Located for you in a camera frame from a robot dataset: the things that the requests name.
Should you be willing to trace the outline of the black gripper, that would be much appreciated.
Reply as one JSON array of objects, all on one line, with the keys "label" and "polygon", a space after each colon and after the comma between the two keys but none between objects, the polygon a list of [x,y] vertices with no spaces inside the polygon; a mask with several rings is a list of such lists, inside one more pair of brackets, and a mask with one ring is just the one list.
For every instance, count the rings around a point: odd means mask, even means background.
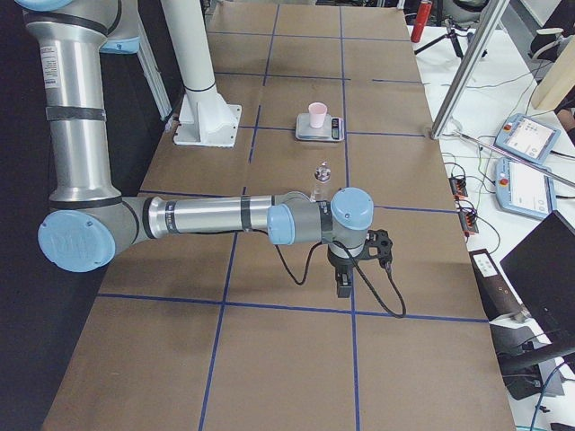
[{"label": "black gripper", "polygon": [[336,268],[336,293],[339,298],[350,297],[353,289],[354,264],[362,260],[376,259],[381,268],[388,270],[391,268],[393,242],[386,230],[368,230],[367,236],[362,245],[349,249],[346,252],[343,247],[332,243],[328,247],[328,261]]}]

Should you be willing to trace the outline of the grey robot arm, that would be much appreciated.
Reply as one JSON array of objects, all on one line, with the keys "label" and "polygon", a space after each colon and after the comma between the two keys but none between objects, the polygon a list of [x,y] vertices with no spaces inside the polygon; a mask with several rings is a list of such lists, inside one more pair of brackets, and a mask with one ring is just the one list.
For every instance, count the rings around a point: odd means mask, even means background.
[{"label": "grey robot arm", "polygon": [[392,241],[372,229],[374,203],[362,189],[340,189],[329,200],[296,191],[170,201],[123,197],[111,182],[100,56],[138,51],[137,3],[24,1],[21,7],[40,45],[57,174],[51,211],[38,230],[48,260],[89,272],[138,242],[168,234],[258,232],[276,246],[325,245],[340,297],[349,296],[360,261],[375,259],[391,269]]}]

